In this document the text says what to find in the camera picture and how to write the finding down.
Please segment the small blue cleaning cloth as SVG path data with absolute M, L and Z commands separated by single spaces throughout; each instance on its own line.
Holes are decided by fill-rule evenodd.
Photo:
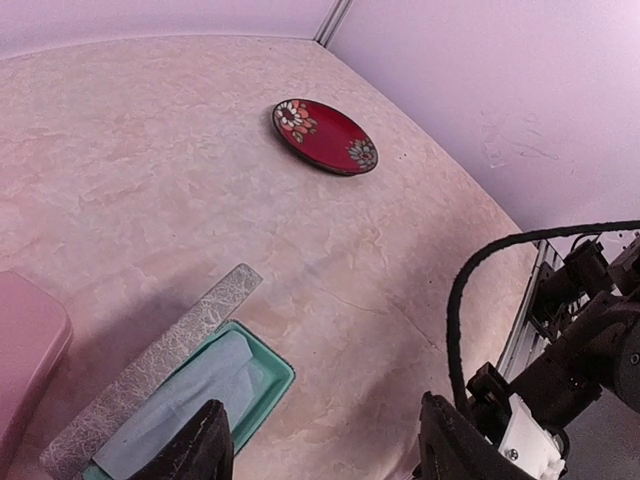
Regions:
M 93 457 L 113 479 L 149 463 L 209 400 L 223 403 L 234 427 L 253 401 L 262 374 L 245 336 L 228 332 L 162 385 Z

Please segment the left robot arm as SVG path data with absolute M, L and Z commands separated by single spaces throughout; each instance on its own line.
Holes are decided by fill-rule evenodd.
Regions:
M 603 390 L 639 406 L 639 247 L 607 261 L 596 236 L 634 230 L 635 220 L 534 230 L 496 240 L 457 274 L 446 307 L 453 399 L 424 394 L 416 479 L 559 479 L 570 443 L 566 427 Z M 533 314 L 548 320 L 549 345 L 512 380 L 491 364 L 462 371 L 460 307 L 472 272 L 517 244 L 578 236 L 563 267 L 543 279 Z

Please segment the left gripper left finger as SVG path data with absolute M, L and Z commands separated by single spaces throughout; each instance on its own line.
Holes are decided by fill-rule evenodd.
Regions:
M 144 478 L 231 479 L 233 458 L 224 405 L 209 400 L 144 467 Z

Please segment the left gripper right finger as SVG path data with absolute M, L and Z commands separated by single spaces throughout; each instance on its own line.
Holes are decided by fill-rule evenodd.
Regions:
M 417 479 L 504 479 L 505 462 L 441 395 L 421 401 Z

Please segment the pink glasses case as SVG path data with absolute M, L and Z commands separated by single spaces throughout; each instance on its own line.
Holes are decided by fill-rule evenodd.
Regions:
M 59 301 L 14 272 L 1 273 L 2 471 L 10 466 L 71 337 L 71 322 Z

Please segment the grey glasses case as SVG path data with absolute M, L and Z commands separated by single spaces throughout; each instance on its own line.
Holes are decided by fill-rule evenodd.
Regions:
M 232 429 L 234 453 L 239 454 L 295 380 L 285 359 L 230 318 L 261 282 L 250 266 L 237 265 L 132 361 L 43 450 L 40 463 L 51 478 L 80 479 L 92 457 L 161 385 L 231 331 L 246 338 L 252 363 L 262 373 L 258 395 Z

